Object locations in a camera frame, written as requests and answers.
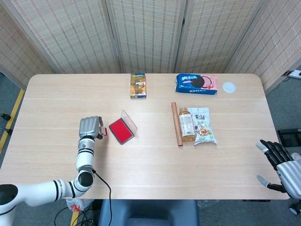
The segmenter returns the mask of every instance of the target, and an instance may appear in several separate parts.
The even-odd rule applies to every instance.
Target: wooden table
[[[120,145],[112,133],[97,140],[94,168],[113,199],[287,199],[262,186],[257,174],[278,183],[259,139],[277,141],[260,79],[217,74],[216,95],[176,93],[177,74],[146,74],[147,98],[130,99],[130,74],[45,74],[28,85],[0,170],[0,183],[33,184],[76,175],[79,121],[102,116],[108,127],[124,109],[138,127]],[[231,81],[229,94],[222,84]],[[209,107],[218,144],[178,147],[171,102]],[[95,179],[83,198],[108,198]]]

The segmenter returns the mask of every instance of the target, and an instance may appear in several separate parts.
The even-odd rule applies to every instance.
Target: snack bag
[[[196,140],[194,145],[205,142],[217,143],[213,131],[210,127],[210,116],[208,107],[190,107]]]

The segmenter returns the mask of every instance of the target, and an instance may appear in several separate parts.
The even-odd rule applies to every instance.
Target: plastic bottle
[[[180,107],[179,121],[183,141],[194,141],[196,137],[193,129],[192,117],[185,106]]]

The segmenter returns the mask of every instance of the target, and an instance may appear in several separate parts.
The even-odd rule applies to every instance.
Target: blue cookie package
[[[216,76],[201,74],[178,74],[175,91],[214,95],[217,92]]]

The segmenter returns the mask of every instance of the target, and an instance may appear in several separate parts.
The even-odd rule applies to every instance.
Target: wooden rolling pin
[[[171,103],[171,109],[173,112],[174,117],[174,129],[175,129],[175,136],[177,137],[178,146],[183,146],[183,140],[182,140],[182,132],[181,132],[181,126],[178,116],[178,109],[177,104],[175,102]]]

